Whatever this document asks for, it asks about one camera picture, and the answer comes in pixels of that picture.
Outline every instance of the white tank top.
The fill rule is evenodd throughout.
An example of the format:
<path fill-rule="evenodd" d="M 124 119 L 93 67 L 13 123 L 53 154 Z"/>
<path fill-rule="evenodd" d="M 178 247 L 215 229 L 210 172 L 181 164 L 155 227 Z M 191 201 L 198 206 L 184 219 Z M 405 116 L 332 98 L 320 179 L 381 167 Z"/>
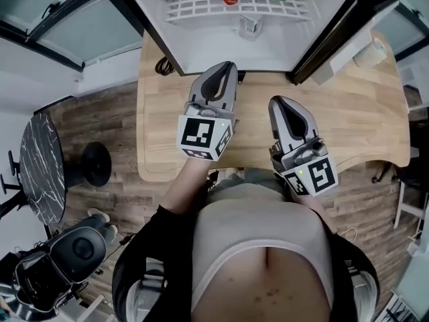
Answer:
<path fill-rule="evenodd" d="M 256 184 L 240 184 L 210 197 L 198 215 L 192 253 L 192 311 L 213 276 L 232 256 L 258 247 L 283 248 L 309 261 L 334 301 L 330 248 L 318 215 Z"/>

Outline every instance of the white cylinder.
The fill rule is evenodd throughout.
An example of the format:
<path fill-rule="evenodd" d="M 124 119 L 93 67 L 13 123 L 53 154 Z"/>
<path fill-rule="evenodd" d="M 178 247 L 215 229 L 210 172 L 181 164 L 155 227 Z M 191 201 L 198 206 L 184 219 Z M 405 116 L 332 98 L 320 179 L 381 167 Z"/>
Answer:
<path fill-rule="evenodd" d="M 353 60 L 359 67 L 372 68 L 385 58 L 387 58 L 387 50 L 384 44 L 378 38 L 373 38 L 373 41 L 358 52 Z"/>

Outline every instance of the refrigerator shelf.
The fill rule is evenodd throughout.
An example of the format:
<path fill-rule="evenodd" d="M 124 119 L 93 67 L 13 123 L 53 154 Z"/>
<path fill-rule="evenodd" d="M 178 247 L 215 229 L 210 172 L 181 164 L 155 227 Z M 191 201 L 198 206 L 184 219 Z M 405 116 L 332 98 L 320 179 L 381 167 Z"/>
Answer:
<path fill-rule="evenodd" d="M 222 0 L 167 0 L 166 21 L 208 15 L 258 14 L 311 20 L 305 0 L 239 0 L 227 6 Z"/>

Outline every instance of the white grid shelf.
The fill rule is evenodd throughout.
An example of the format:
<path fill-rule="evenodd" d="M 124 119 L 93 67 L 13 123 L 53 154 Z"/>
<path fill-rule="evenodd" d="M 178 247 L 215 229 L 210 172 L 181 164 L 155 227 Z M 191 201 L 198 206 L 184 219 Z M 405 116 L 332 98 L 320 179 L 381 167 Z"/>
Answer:
<path fill-rule="evenodd" d="M 311 20 L 305 0 L 239 0 L 232 6 L 223 0 L 167 0 L 167 8 L 166 21 L 240 13 Z"/>

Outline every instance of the gray pants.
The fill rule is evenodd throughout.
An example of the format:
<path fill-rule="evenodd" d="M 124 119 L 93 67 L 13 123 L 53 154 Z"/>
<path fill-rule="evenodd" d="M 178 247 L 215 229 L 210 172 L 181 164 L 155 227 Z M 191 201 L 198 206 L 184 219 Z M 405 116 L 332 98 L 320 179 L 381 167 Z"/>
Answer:
<path fill-rule="evenodd" d="M 76 230 L 81 227 L 90 227 L 97 230 L 101 236 L 106 241 L 106 246 L 109 247 L 113 240 L 115 239 L 115 231 L 109 227 L 109 224 L 106 223 L 105 218 L 102 215 L 92 215 L 91 217 L 87 217 L 77 224 L 69 227 L 64 231 L 64 233 L 69 233 L 70 231 Z"/>
<path fill-rule="evenodd" d="M 284 190 L 279 180 L 274 176 L 274 172 L 268 169 L 246 168 L 244 169 L 244 179 L 236 174 L 230 175 L 228 178 L 222 180 L 218 185 L 208 192 L 208 196 L 220 192 L 230 187 L 240 184 L 258 184 L 266 187 L 267 189 L 276 191 L 283 194 Z"/>

